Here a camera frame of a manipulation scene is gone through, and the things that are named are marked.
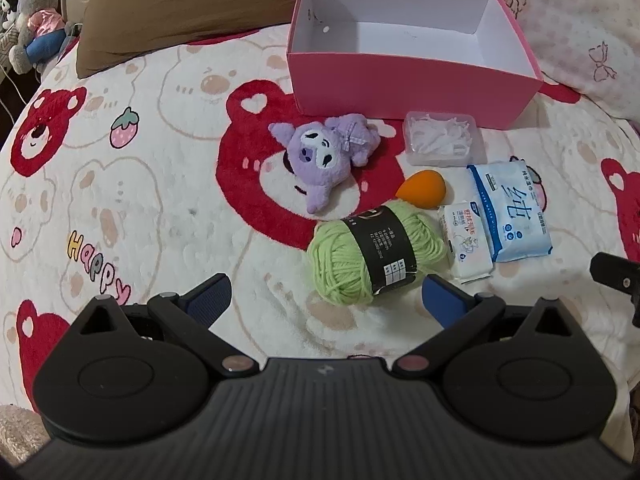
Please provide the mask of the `small white wet wipes pack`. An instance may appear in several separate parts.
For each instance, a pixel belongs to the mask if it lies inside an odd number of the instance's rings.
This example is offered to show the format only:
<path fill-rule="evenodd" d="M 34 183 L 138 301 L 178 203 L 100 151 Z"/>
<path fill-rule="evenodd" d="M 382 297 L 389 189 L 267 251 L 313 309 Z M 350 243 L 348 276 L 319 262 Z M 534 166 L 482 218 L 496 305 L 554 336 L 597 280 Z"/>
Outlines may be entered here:
<path fill-rule="evenodd" d="M 494 264 L 475 202 L 442 206 L 439 220 L 448 244 L 451 274 L 459 283 L 488 278 Z"/>

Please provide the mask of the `blue white tissue pack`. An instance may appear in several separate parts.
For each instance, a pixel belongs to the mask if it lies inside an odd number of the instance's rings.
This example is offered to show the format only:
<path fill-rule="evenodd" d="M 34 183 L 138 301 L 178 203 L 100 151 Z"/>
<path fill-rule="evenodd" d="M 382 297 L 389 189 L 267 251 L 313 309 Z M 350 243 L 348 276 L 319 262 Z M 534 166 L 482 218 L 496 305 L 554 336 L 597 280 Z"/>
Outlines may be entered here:
<path fill-rule="evenodd" d="M 482 205 L 491 260 L 495 263 L 548 256 L 552 241 L 526 162 L 468 165 Z"/>

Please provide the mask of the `green yarn ball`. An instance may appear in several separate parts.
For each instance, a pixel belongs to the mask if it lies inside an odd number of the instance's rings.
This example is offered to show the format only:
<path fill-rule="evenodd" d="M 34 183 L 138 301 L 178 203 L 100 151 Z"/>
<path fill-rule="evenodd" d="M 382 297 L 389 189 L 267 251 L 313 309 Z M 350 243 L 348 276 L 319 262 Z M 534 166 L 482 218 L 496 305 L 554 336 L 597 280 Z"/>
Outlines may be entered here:
<path fill-rule="evenodd" d="M 434 221 L 404 200 L 320 222 L 307 247 L 311 278 L 329 304 L 370 304 L 436 270 L 447 244 Z"/>

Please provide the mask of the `orange makeup sponge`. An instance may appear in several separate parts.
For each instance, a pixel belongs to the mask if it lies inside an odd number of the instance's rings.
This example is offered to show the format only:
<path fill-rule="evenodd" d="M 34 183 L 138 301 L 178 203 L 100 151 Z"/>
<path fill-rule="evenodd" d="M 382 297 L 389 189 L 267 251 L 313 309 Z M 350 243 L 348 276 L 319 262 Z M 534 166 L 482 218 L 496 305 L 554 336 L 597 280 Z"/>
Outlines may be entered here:
<path fill-rule="evenodd" d="M 442 175 L 435 170 L 422 170 L 408 177 L 395 196 L 421 209 L 435 209 L 444 202 L 446 194 L 446 181 Z"/>

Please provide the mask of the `clear plastic floss pick box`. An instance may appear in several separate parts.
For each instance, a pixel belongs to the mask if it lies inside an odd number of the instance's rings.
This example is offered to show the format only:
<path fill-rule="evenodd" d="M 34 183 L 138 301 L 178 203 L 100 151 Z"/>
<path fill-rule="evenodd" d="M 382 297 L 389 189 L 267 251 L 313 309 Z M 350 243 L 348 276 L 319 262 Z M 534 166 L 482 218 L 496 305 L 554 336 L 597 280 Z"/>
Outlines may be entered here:
<path fill-rule="evenodd" d="M 487 162 L 482 133 L 470 115 L 409 112 L 402 128 L 411 166 L 466 167 Z"/>

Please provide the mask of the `purple plush toy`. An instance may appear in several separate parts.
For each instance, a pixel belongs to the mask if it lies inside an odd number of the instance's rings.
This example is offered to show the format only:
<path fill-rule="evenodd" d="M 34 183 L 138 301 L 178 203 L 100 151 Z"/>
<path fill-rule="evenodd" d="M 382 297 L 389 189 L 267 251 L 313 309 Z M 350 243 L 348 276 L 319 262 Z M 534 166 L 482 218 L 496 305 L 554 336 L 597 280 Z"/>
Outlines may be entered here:
<path fill-rule="evenodd" d="M 306 193 L 308 214 L 318 214 L 330 201 L 333 189 L 352 175 L 352 168 L 367 165 L 381 136 L 361 114 L 326 118 L 295 127 L 289 122 L 268 126 L 284 148 L 295 177 Z"/>

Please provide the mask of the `bear print blanket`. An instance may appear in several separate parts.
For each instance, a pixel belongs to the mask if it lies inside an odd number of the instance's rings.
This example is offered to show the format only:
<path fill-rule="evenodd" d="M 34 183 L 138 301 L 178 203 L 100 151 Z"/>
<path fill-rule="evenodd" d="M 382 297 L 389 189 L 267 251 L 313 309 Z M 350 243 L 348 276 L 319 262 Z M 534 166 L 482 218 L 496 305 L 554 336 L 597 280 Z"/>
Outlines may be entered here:
<path fill-rule="evenodd" d="M 391 360 L 438 332 L 416 288 L 348 307 L 314 289 L 317 218 L 268 130 L 300 122 L 287 39 L 278 26 L 184 44 L 86 79 L 69 54 L 43 79 L 1 151 L 3 403 L 30 407 L 38 367 L 93 296 L 142 302 L 218 272 L 233 297 L 216 333 L 258 361 Z M 469 291 L 562 300 L 618 387 L 603 439 L 630 457 L 634 309 L 588 266 L 597 252 L 638 258 L 638 136 L 588 99 L 536 96 L 511 129 L 480 137 L 490 162 L 526 162 L 552 251 L 499 263 Z"/>

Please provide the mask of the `pink checked pillow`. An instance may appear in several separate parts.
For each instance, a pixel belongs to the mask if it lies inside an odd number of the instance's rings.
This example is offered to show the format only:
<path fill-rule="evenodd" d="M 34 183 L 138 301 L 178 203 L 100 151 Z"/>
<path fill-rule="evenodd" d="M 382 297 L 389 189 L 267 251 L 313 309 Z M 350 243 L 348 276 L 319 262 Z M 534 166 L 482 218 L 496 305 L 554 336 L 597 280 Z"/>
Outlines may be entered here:
<path fill-rule="evenodd" d="M 540 69 L 615 118 L 639 120 L 639 0 L 504 0 Z"/>

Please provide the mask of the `pink cardboard box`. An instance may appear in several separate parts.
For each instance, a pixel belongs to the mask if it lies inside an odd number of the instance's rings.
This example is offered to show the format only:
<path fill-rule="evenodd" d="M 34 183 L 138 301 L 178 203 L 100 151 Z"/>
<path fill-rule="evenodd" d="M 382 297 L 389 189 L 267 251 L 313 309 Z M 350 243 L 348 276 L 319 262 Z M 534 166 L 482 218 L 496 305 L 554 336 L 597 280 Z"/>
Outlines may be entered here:
<path fill-rule="evenodd" d="M 503 0 L 296 0 L 286 56 L 307 116 L 461 113 L 506 129 L 544 83 Z"/>

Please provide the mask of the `brown pillow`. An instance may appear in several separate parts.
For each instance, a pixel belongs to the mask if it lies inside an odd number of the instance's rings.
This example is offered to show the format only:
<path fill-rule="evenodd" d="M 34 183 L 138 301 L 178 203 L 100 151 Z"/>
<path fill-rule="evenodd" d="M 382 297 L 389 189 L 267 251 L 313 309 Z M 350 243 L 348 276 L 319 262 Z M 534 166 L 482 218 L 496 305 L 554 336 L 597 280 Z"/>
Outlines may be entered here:
<path fill-rule="evenodd" d="M 76 72 L 87 78 L 139 55 L 290 21 L 295 0 L 89 0 Z"/>

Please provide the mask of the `grey plush toy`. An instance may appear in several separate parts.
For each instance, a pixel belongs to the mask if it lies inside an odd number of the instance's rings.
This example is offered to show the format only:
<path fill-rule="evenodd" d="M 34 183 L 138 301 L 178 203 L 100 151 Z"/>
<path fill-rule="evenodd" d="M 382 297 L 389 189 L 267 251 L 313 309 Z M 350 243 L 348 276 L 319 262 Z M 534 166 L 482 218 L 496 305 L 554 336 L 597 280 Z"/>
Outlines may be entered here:
<path fill-rule="evenodd" d="M 17 0 L 15 12 L 17 42 L 8 58 L 14 72 L 24 75 L 58 55 L 66 24 L 58 0 Z"/>

